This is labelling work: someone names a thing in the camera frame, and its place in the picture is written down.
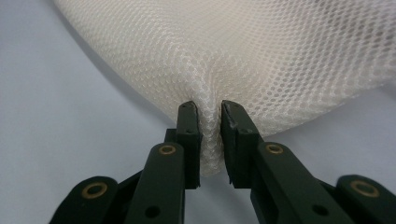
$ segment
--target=white mesh fabric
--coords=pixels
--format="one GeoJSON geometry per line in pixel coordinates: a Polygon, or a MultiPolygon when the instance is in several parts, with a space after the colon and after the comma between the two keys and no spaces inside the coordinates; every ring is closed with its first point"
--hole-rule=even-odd
{"type": "Polygon", "coordinates": [[[222,167],[221,100],[263,136],[330,111],[396,75],[394,0],[56,0],[133,88],[177,119],[193,100],[201,174],[222,167]]]}

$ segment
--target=hexagonal mesh pattern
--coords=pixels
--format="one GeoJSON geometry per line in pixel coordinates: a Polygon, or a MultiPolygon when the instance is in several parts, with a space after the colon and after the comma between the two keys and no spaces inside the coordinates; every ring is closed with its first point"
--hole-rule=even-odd
{"type": "Polygon", "coordinates": [[[56,0],[133,88],[176,120],[193,100],[201,173],[222,167],[221,100],[263,136],[330,111],[396,75],[393,0],[56,0]]]}

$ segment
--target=white background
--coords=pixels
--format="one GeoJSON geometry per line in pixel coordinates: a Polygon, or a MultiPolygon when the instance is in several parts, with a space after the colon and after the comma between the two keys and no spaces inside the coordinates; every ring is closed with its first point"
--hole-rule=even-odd
{"type": "MultiPolygon", "coordinates": [[[[266,140],[317,178],[365,175],[396,192],[396,84],[266,140]]],[[[48,223],[78,182],[140,171],[176,125],[125,84],[50,0],[0,2],[0,223],[48,223]]],[[[186,193],[185,223],[258,223],[225,172],[186,193]]]]}

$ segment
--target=black plastic part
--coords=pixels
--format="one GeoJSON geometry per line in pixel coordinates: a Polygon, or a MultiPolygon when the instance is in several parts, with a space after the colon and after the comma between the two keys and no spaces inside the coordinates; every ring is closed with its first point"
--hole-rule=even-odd
{"type": "Polygon", "coordinates": [[[251,155],[261,138],[244,107],[231,101],[222,102],[221,137],[230,183],[236,189],[250,189],[251,155]]]}
{"type": "MultiPolygon", "coordinates": [[[[182,104],[178,108],[176,142],[184,148],[186,189],[196,189],[200,186],[199,172],[202,136],[199,132],[198,124],[198,111],[194,102],[189,101],[182,104]]],[[[168,138],[172,139],[171,135],[173,132],[172,130],[166,132],[165,141],[168,138]]]]}
{"type": "Polygon", "coordinates": [[[164,142],[176,142],[176,129],[166,129],[164,142]]]}
{"type": "Polygon", "coordinates": [[[119,191],[117,192],[117,196],[114,199],[112,209],[110,209],[108,214],[108,220],[110,221],[107,223],[123,223],[131,204],[131,200],[134,197],[134,191],[136,190],[137,184],[139,183],[141,174],[142,171],[119,183],[119,191]]]}
{"type": "Polygon", "coordinates": [[[396,223],[396,197],[374,180],[360,175],[338,179],[336,198],[357,223],[396,223]]]}
{"type": "Polygon", "coordinates": [[[277,207],[276,223],[354,223],[287,147],[261,143],[253,157],[277,207]]]}
{"type": "Polygon", "coordinates": [[[279,217],[279,209],[277,208],[274,198],[267,186],[265,186],[262,176],[257,169],[252,169],[250,200],[260,223],[277,223],[276,221],[279,217]]]}
{"type": "Polygon", "coordinates": [[[175,143],[150,151],[124,223],[183,223],[183,158],[183,147],[175,143]]]}
{"type": "Polygon", "coordinates": [[[110,223],[118,184],[109,177],[96,176],[80,182],[56,210],[50,223],[110,223]]]}

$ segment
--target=metal screw hole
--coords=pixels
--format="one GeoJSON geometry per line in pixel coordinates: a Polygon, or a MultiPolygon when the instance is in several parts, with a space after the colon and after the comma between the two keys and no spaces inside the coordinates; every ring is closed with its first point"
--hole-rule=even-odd
{"type": "Polygon", "coordinates": [[[283,153],[283,148],[278,146],[278,145],[267,145],[265,147],[265,149],[267,149],[267,151],[273,153],[273,154],[281,154],[283,153]]]}
{"type": "Polygon", "coordinates": [[[160,147],[160,153],[163,155],[170,155],[176,152],[176,148],[172,146],[163,146],[160,147]]]}
{"type": "Polygon", "coordinates": [[[104,182],[95,182],[87,185],[82,192],[81,196],[85,199],[95,199],[104,195],[107,191],[107,184],[104,182]]]}
{"type": "Polygon", "coordinates": [[[362,180],[354,180],[350,183],[350,187],[352,187],[359,194],[370,197],[377,198],[379,197],[379,191],[373,185],[364,182],[362,180]]]}

